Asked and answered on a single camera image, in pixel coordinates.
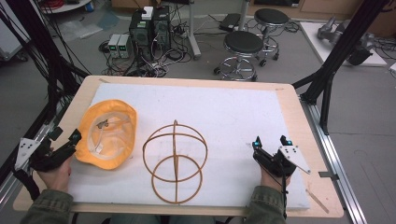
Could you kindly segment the person's left hand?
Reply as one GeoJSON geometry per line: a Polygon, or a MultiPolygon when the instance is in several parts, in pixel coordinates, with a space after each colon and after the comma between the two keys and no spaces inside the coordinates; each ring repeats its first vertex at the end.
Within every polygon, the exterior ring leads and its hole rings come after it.
{"type": "Polygon", "coordinates": [[[39,177],[42,179],[47,189],[68,192],[68,183],[71,175],[71,161],[72,157],[69,157],[56,169],[47,172],[38,172],[39,177]]]}

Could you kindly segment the thin wooden stick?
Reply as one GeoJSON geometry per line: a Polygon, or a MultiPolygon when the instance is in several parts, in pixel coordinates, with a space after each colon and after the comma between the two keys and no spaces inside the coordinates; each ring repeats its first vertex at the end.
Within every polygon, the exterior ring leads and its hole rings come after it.
{"type": "Polygon", "coordinates": [[[312,198],[313,201],[326,213],[329,214],[330,210],[325,206],[325,204],[309,189],[305,189],[307,194],[312,198]]]}

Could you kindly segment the yellow bucket hat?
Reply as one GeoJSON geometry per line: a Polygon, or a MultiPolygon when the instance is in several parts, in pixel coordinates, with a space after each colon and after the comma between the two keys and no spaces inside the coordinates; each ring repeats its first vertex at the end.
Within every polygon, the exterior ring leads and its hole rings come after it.
{"type": "Polygon", "coordinates": [[[105,170],[121,166],[132,154],[137,112],[121,100],[105,100],[89,107],[78,130],[78,161],[105,170]]]}

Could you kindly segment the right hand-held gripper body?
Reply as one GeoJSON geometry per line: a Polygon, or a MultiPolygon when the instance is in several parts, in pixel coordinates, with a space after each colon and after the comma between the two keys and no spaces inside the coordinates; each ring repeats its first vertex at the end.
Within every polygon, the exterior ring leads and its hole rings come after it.
{"type": "Polygon", "coordinates": [[[291,176],[296,168],[301,169],[306,174],[311,174],[302,151],[295,146],[281,146],[275,154],[270,154],[264,150],[263,155],[253,152],[253,159],[272,175],[278,177],[291,176]]]}

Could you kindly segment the small black round stool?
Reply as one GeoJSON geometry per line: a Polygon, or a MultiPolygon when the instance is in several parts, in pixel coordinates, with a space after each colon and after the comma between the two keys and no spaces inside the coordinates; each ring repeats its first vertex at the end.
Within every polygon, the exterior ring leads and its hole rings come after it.
{"type": "Polygon", "coordinates": [[[254,20],[262,27],[263,57],[260,61],[260,66],[265,66],[270,52],[274,53],[273,59],[275,61],[279,56],[279,44],[270,34],[278,28],[284,27],[290,19],[280,10],[261,8],[254,13],[254,20]]]}

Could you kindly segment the round wooden hat stand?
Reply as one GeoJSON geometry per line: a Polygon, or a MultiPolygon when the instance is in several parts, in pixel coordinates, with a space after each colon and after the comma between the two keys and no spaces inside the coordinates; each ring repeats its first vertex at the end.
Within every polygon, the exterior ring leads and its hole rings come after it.
{"type": "Polygon", "coordinates": [[[186,203],[198,194],[204,182],[207,158],[205,138],[176,119],[154,131],[142,146],[152,190],[160,200],[170,204],[186,203]]]}

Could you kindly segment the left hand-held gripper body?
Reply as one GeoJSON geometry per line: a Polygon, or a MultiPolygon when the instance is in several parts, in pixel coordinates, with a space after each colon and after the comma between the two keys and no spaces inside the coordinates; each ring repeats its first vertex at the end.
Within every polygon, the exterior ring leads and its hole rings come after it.
{"type": "Polygon", "coordinates": [[[41,141],[22,138],[14,165],[14,171],[24,170],[27,166],[39,171],[47,172],[60,167],[63,162],[76,152],[76,147],[51,148],[48,137],[41,141]]]}

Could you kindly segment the grey metal bracket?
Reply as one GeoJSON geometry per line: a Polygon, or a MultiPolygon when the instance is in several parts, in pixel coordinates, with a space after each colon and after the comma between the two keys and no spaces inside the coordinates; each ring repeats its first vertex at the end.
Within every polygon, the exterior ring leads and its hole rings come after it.
{"type": "Polygon", "coordinates": [[[331,181],[339,180],[338,174],[334,174],[332,172],[318,172],[318,174],[321,178],[325,178],[325,177],[330,178],[331,181]]]}

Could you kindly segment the white foam mat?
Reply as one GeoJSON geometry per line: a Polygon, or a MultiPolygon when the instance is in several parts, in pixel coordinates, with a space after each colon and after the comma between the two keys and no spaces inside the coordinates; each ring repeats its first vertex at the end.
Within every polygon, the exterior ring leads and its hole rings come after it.
{"type": "Polygon", "coordinates": [[[112,171],[74,163],[69,191],[78,203],[244,208],[261,176],[252,143],[259,136],[263,149],[274,154],[288,132],[275,91],[244,90],[235,83],[220,88],[107,83],[92,100],[121,100],[133,107],[136,140],[132,155],[112,171]],[[155,195],[142,159],[148,137],[175,119],[200,132],[208,145],[203,185],[182,204],[155,195]]]}

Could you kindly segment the large black round stool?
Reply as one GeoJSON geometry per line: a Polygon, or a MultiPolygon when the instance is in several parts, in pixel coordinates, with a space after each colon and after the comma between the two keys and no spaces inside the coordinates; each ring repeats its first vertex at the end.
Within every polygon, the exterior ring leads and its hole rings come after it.
{"type": "Polygon", "coordinates": [[[215,75],[222,79],[235,81],[257,80],[257,72],[249,58],[256,58],[263,49],[262,40],[246,31],[228,33],[223,40],[223,47],[232,54],[215,69],[215,75]]]}

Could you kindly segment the black computer tower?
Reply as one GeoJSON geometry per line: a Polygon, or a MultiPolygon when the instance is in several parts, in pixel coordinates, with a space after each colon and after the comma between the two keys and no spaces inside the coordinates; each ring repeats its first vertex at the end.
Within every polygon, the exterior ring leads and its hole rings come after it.
{"type": "Polygon", "coordinates": [[[152,21],[142,19],[142,12],[136,11],[129,26],[129,33],[132,38],[134,54],[143,56],[147,61],[152,60],[150,52],[153,39],[152,21]]]}
{"type": "Polygon", "coordinates": [[[153,11],[153,27],[157,48],[168,50],[171,48],[170,40],[170,7],[156,7],[153,11]]]}

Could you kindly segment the black flat case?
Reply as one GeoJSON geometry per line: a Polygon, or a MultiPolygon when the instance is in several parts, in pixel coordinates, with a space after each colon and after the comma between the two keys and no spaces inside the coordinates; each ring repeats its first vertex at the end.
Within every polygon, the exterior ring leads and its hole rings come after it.
{"type": "Polygon", "coordinates": [[[232,32],[238,26],[240,15],[238,13],[227,14],[226,17],[220,22],[220,30],[232,32]]]}

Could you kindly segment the person's right hand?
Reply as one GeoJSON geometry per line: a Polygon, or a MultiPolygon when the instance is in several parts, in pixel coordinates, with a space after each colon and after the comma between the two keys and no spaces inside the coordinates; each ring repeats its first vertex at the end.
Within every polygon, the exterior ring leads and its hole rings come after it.
{"type": "Polygon", "coordinates": [[[282,178],[276,175],[272,175],[266,169],[261,168],[261,185],[265,187],[269,187],[272,189],[276,189],[277,191],[281,192],[283,189],[282,185],[282,178]]]}

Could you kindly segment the black metal frame post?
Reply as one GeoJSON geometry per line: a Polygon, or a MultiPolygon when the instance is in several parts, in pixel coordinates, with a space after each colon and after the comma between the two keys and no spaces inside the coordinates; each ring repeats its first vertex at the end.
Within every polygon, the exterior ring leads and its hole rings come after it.
{"type": "Polygon", "coordinates": [[[328,117],[333,78],[345,59],[352,53],[360,38],[389,1],[364,0],[322,66],[312,75],[292,84],[294,89],[309,84],[307,91],[301,94],[303,101],[309,105],[315,105],[318,97],[323,94],[319,125],[326,134],[329,134],[328,117]]]}
{"type": "Polygon", "coordinates": [[[48,83],[48,102],[24,137],[33,137],[43,124],[57,118],[56,106],[62,99],[77,93],[78,80],[91,73],[67,60],[55,45],[50,31],[43,22],[45,16],[36,0],[5,0],[15,15],[12,19],[0,3],[0,20],[22,45],[33,60],[40,75],[48,83]]]}

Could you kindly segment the round white table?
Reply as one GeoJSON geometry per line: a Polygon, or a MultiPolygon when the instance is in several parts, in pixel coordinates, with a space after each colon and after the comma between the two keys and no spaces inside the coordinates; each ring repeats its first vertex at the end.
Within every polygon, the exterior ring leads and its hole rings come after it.
{"type": "Polygon", "coordinates": [[[39,8],[46,14],[61,13],[85,7],[92,0],[43,0],[39,8]]]}

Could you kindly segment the white floor board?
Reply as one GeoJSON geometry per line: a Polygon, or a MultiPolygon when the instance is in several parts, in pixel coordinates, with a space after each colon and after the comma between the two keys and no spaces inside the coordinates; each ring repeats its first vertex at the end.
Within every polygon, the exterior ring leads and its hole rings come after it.
{"type": "MultiPolygon", "coordinates": [[[[310,45],[314,49],[314,52],[323,63],[332,51],[332,44],[327,39],[321,40],[317,37],[318,29],[322,26],[322,23],[301,21],[300,25],[305,37],[310,41],[310,45]]],[[[371,53],[372,55],[369,56],[361,66],[382,67],[387,64],[373,49],[371,53]]]]}

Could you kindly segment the grey metal table leg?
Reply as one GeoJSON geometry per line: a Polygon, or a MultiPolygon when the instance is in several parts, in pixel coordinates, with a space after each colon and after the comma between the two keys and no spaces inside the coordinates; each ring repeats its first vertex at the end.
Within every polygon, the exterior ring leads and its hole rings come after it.
{"type": "Polygon", "coordinates": [[[189,1],[189,30],[188,30],[188,39],[191,45],[192,58],[194,60],[199,60],[202,56],[202,53],[199,49],[197,40],[194,35],[194,0],[189,1]]]}

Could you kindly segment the aluminium rail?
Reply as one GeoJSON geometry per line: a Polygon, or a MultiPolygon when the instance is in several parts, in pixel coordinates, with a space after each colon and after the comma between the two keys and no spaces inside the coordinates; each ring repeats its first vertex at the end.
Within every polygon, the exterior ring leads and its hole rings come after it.
{"type": "Polygon", "coordinates": [[[339,180],[332,181],[332,183],[335,186],[342,208],[346,212],[350,223],[368,224],[355,192],[350,185],[347,173],[339,158],[332,139],[319,125],[320,112],[318,107],[316,105],[309,105],[303,100],[301,100],[301,105],[306,117],[308,118],[311,130],[317,138],[318,147],[327,166],[328,172],[338,174],[339,176],[339,180]]]}
{"type": "Polygon", "coordinates": [[[0,210],[19,185],[24,185],[30,198],[35,200],[40,189],[33,178],[33,171],[48,172],[59,168],[76,152],[79,133],[73,133],[58,149],[51,148],[51,143],[63,133],[57,126],[63,112],[60,105],[52,107],[47,103],[0,167],[0,210]]]}

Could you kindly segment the grey power supply unit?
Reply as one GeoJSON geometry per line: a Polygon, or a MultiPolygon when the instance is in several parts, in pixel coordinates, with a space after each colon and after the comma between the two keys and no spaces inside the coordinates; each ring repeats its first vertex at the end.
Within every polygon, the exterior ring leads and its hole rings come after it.
{"type": "Polygon", "coordinates": [[[109,41],[107,43],[110,55],[113,58],[119,58],[120,57],[120,53],[119,53],[119,50],[118,50],[119,40],[120,40],[120,35],[114,34],[114,35],[112,35],[110,37],[110,39],[109,39],[109,41]]]}
{"type": "Polygon", "coordinates": [[[127,59],[131,54],[131,41],[129,35],[121,35],[118,42],[119,54],[122,59],[127,59]]]}

